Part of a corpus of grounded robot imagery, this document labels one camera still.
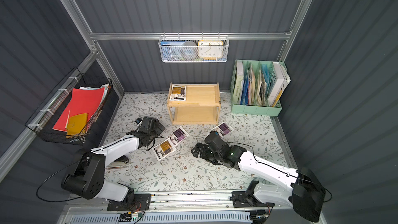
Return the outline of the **orange coffee bag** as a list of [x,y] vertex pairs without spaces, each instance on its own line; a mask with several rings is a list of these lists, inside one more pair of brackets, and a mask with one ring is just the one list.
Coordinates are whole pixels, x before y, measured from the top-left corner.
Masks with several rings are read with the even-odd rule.
[[186,100],[186,86],[172,85],[170,101],[185,101]]
[[158,161],[163,160],[164,158],[171,155],[176,150],[177,150],[176,147],[173,145],[170,139],[163,141],[161,144],[154,146],[153,148],[153,152]]

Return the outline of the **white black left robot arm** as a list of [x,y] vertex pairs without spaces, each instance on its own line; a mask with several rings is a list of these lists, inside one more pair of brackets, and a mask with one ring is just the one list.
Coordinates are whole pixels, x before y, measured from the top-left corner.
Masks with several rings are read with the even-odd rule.
[[134,190],[105,179],[105,168],[111,163],[125,159],[126,154],[148,147],[165,130],[163,124],[153,117],[144,117],[136,130],[122,138],[91,150],[79,150],[76,160],[67,170],[61,187],[84,199],[101,198],[115,202],[132,202]]

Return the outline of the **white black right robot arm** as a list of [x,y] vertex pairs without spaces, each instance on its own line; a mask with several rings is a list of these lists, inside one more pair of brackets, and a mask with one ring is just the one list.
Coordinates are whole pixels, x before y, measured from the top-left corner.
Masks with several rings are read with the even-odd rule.
[[297,170],[269,162],[239,143],[230,146],[216,131],[211,131],[204,143],[197,143],[191,153],[213,165],[251,173],[270,182],[266,185],[253,180],[243,196],[231,198],[236,207],[281,204],[291,207],[307,221],[317,223],[320,220],[328,190],[312,170],[306,167]]

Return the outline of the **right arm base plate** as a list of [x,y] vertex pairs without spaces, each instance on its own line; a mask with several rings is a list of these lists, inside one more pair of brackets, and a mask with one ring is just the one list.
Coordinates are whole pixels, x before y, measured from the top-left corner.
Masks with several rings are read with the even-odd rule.
[[274,203],[262,203],[258,201],[254,196],[246,196],[245,191],[233,191],[230,201],[233,202],[234,208],[249,208],[249,207],[274,207]]

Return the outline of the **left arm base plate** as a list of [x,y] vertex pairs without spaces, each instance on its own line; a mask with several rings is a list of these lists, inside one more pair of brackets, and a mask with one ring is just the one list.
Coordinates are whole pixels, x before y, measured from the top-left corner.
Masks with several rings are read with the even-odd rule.
[[127,194],[121,202],[109,200],[107,211],[146,211],[149,210],[151,197],[151,194]]

